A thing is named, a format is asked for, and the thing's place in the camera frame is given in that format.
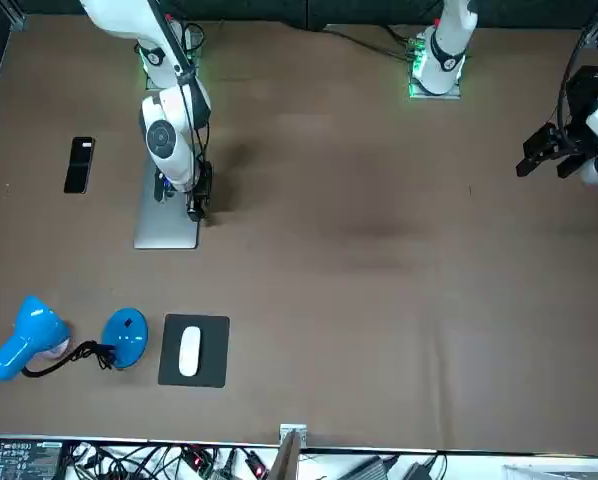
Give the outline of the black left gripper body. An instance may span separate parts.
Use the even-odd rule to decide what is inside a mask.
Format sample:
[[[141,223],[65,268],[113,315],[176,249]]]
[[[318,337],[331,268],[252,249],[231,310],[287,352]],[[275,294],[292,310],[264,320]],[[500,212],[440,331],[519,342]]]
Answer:
[[[582,151],[588,156],[598,152],[598,135],[587,125],[593,108],[598,107],[598,66],[584,65],[565,83],[557,105],[556,122],[561,135],[558,156]]]

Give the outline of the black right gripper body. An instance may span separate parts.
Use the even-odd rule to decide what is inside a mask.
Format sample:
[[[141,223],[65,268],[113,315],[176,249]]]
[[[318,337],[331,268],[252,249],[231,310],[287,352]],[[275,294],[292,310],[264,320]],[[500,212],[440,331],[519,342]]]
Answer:
[[[212,192],[213,166],[207,160],[198,160],[196,166],[198,176],[192,195],[195,199],[209,199]]]

